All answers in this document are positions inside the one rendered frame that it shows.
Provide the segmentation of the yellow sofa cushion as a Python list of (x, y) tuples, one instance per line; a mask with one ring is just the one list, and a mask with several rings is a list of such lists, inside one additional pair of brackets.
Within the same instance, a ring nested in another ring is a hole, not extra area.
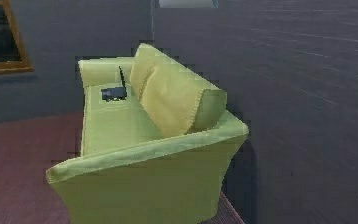
[(156, 66), (144, 86), (141, 103), (164, 137), (186, 134), (195, 120), (202, 91), (200, 76), (176, 66)]
[(160, 55), (161, 52), (149, 44), (141, 43), (139, 45), (134, 56), (134, 63), (129, 77), (130, 84), (137, 98), (141, 97), (148, 73), (157, 64)]

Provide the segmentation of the black box with antenna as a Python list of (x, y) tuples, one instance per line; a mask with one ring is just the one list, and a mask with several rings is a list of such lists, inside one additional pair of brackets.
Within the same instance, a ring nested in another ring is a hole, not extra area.
[(120, 87), (111, 87), (105, 88), (101, 90), (101, 98), (106, 101), (117, 101), (117, 100), (125, 100), (127, 98), (127, 89), (125, 84), (125, 77), (123, 74), (123, 70), (119, 67), (119, 74), (121, 80)]

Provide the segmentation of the yellow-green sofa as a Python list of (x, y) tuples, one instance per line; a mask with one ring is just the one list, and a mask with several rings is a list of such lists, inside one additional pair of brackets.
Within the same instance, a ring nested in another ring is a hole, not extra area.
[[(130, 84), (134, 56), (80, 61), (80, 154), (49, 168), (47, 181), (71, 224), (199, 224), (216, 215), (249, 129), (227, 110), (226, 92), (197, 74), (206, 88), (194, 123), (186, 134), (164, 137)], [(166, 65), (188, 69), (161, 52), (154, 67)], [(101, 90), (121, 86), (119, 67), (127, 98), (106, 102)]]

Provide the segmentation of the wooden framed window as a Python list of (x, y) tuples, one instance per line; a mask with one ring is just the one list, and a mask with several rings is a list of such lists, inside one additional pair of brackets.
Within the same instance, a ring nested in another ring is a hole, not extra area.
[(32, 72), (9, 0), (0, 0), (0, 75)]

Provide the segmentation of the pale framed wall picture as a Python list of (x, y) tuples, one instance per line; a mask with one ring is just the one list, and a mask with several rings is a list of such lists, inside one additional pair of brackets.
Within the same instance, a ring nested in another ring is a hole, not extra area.
[(158, 0), (159, 8), (218, 8), (219, 0)]

